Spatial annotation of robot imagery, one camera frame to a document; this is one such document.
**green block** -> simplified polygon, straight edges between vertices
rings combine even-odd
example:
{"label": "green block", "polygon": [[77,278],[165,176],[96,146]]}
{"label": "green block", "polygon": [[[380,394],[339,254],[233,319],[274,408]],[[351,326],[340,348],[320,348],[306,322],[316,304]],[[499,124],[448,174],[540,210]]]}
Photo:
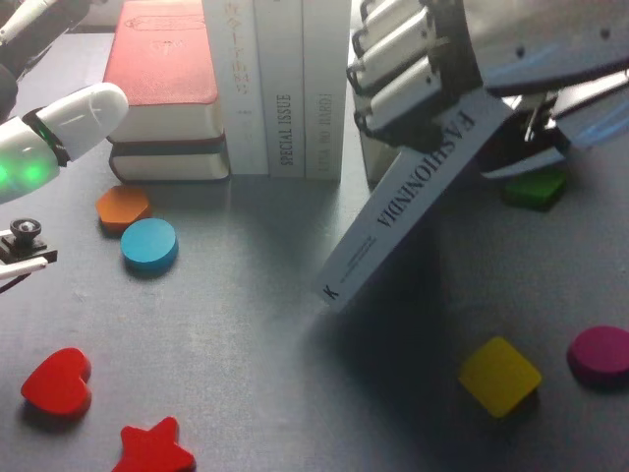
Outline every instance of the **green block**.
{"label": "green block", "polygon": [[565,186],[564,172],[542,169],[510,180],[502,189],[502,199],[515,207],[546,211],[559,200]]}

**tabletop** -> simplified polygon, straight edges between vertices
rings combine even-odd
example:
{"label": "tabletop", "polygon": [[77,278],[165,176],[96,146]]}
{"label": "tabletop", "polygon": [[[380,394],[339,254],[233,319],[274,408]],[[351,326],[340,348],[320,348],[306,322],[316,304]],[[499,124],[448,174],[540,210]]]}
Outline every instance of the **tabletop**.
{"label": "tabletop", "polygon": [[[111,34],[66,35],[25,77],[23,114],[102,78]],[[117,181],[102,143],[0,207],[41,221],[59,261],[0,296],[0,470],[111,470],[126,425],[180,423],[199,471],[622,471],[629,393],[578,386],[565,362],[591,325],[629,326],[629,139],[566,166],[548,213],[504,206],[468,169],[346,312],[310,289],[369,196],[351,95],[340,184],[233,177],[147,186],[180,253],[124,268],[96,200]],[[542,372],[496,422],[457,383],[493,335]],[[31,417],[30,372],[67,346],[92,364],[70,427]]]}

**black knob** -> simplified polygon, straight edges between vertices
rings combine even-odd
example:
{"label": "black knob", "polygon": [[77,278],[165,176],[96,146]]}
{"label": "black knob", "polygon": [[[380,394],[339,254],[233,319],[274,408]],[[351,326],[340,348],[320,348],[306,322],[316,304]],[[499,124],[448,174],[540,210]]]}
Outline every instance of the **black knob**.
{"label": "black knob", "polygon": [[14,219],[9,228],[16,237],[16,244],[21,246],[31,245],[32,241],[41,233],[41,224],[36,219],[31,218]]}

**yellow square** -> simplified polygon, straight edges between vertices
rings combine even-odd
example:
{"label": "yellow square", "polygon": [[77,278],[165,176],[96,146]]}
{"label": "yellow square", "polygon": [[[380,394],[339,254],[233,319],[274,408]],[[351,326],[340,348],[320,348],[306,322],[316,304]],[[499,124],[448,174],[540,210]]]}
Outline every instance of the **yellow square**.
{"label": "yellow square", "polygon": [[459,381],[494,418],[506,416],[542,381],[540,372],[502,337],[476,351]]}

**purple circle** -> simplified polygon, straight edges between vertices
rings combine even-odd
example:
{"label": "purple circle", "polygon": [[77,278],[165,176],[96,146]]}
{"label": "purple circle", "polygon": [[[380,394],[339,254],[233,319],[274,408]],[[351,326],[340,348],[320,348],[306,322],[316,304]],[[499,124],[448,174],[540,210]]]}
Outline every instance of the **purple circle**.
{"label": "purple circle", "polygon": [[575,378],[596,386],[617,386],[629,380],[629,332],[595,326],[579,334],[568,349]]}

